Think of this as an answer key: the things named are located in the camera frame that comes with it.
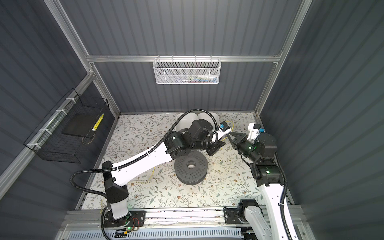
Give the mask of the white tray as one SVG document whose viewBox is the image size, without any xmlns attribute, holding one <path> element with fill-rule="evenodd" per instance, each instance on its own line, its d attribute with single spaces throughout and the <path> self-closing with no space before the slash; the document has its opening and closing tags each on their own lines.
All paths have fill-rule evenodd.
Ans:
<svg viewBox="0 0 384 240">
<path fill-rule="evenodd" d="M 189 129 L 192 125 L 192 122 L 198 119 L 198 115 L 195 113 L 188 113 L 185 115 L 175 127 L 175 131 L 179 132 L 183 129 Z"/>
<path fill-rule="evenodd" d="M 211 115 L 214 117 L 214 119 L 215 119 L 217 125 L 219 125 L 219 124 L 220 124 L 220 119 L 219 119 L 218 114 L 217 114 L 217 113 L 211 113 Z M 210 115 L 207 114 L 207 113 L 199 113 L 199 114 L 198 114 L 198 120 L 206 120 L 206 121 L 208 121 L 213 127 L 215 126 L 215 123 L 214 123 L 213 119 L 212 119 L 212 118 L 210 117 Z"/>
</svg>

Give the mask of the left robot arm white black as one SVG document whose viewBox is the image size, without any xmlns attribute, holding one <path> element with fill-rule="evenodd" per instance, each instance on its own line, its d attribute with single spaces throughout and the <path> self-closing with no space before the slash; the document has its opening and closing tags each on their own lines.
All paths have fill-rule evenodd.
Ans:
<svg viewBox="0 0 384 240">
<path fill-rule="evenodd" d="M 127 184 L 133 178 L 160 164 L 185 155 L 191 150 L 203 150 L 212 156 L 224 145 L 221 138 L 228 134 L 231 128 L 226 122 L 219 123 L 212 113 L 206 110 L 200 111 L 206 114 L 211 121 L 198 118 L 191 121 L 188 128 L 177 132 L 175 129 L 179 122 L 188 114 L 195 112 L 195 110 L 186 111 L 178 117 L 153 147 L 119 163 L 105 162 L 101 169 L 77 171 L 70 177 L 71 185 L 82 192 L 106 198 L 107 207 L 112 211 L 115 220 L 128 216 Z M 76 176 L 86 173 L 102 173 L 105 191 L 87 189 L 75 183 Z"/>
</svg>

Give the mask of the grey perforated cable spool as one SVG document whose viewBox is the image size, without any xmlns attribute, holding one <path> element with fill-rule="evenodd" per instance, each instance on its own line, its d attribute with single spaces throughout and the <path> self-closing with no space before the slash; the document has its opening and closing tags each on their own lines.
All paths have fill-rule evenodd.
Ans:
<svg viewBox="0 0 384 240">
<path fill-rule="evenodd" d="M 199 151 L 175 159 L 174 170 L 177 178 L 185 185 L 201 183 L 208 172 L 208 160 Z"/>
</svg>

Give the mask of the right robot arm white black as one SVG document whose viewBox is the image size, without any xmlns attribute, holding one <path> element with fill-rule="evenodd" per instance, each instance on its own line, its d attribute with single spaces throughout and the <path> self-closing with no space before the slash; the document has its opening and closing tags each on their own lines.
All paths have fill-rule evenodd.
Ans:
<svg viewBox="0 0 384 240">
<path fill-rule="evenodd" d="M 247 134 L 229 132 L 228 139 L 243 158 L 266 202 L 268 220 L 256 200 L 240 200 L 237 216 L 251 225 L 258 240 L 296 240 L 298 238 L 286 201 L 288 183 L 279 163 L 275 162 L 277 143 L 274 136 L 260 133 L 255 140 Z"/>
</svg>

